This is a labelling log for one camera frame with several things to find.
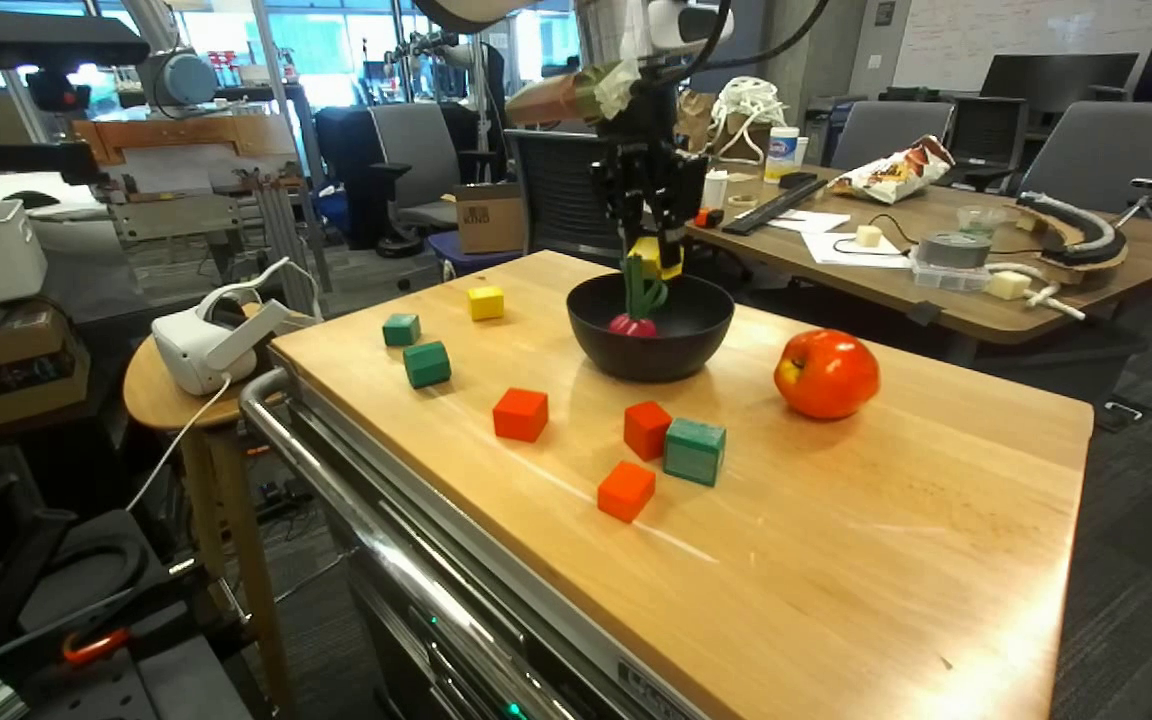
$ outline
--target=white cable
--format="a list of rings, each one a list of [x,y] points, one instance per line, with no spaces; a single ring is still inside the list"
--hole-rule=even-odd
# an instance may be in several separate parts
[[[319,279],[308,270],[308,267],[300,267],[291,255],[281,255],[275,262],[268,262],[259,274],[254,274],[254,279],[240,279],[240,283],[225,283],[225,288],[216,288],[221,295],[225,293],[254,293],[254,303],[259,299],[259,288],[275,274],[275,270],[298,270],[300,279],[308,279],[308,315],[313,318],[325,318],[325,288],[319,288]]]
[[[133,508],[143,500],[143,490],[148,490],[148,488],[160,481],[160,471],[170,469],[170,460],[174,460],[176,445],[183,440],[183,432],[192,432],[192,423],[198,423],[199,415],[208,415],[212,404],[221,404],[221,394],[228,390],[228,383],[232,383],[232,375],[225,372],[225,375],[221,375],[221,389],[208,394],[208,404],[199,404],[199,409],[180,423],[180,432],[174,437],[174,445],[165,448],[165,454],[151,464],[151,471],[143,477],[143,482],[137,488],[137,496],[130,500],[126,513],[133,513]]]

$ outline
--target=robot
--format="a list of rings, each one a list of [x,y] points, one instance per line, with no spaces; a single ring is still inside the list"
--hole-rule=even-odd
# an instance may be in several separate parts
[[[452,31],[480,31],[520,0],[416,0],[416,8]],[[596,117],[576,98],[573,76],[512,97],[509,117],[516,122],[584,117],[616,139],[616,158],[591,169],[591,178],[604,188],[628,243],[628,303],[640,303],[640,295],[666,299],[668,293],[657,288],[686,270],[686,231],[701,209],[709,158],[675,143],[675,82],[733,31],[733,0],[718,10],[675,0],[628,0],[620,19],[620,65],[596,80]]]

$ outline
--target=floor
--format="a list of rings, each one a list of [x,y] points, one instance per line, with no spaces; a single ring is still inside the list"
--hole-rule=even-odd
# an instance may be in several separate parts
[[[390,299],[440,279],[433,255],[375,259],[332,248],[332,310]],[[1148,409],[1141,423],[1103,423],[1093,440],[1083,513],[1069,585],[1055,720],[1152,714],[1152,303],[1119,318],[1141,347],[1117,394]],[[372,688],[386,668],[365,650],[347,609],[335,548],[313,502],[272,513],[265,523],[272,580],[285,590],[291,683],[300,714],[375,714]]]

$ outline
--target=yellow block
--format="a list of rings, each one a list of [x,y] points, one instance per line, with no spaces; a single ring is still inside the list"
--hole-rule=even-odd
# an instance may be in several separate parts
[[[505,315],[505,293],[497,283],[468,288],[468,315],[471,318]]]

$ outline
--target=paper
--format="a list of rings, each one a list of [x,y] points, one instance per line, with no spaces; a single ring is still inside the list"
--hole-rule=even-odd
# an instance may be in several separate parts
[[[780,212],[771,229],[794,229],[794,231],[834,231],[849,223],[853,214],[842,212]]]
[[[244,176],[275,176],[285,158],[235,156],[228,143],[130,148],[108,176],[133,176],[137,190],[244,190]]]
[[[856,231],[802,231],[818,262],[849,262],[849,267],[910,267],[893,241],[856,243]]]

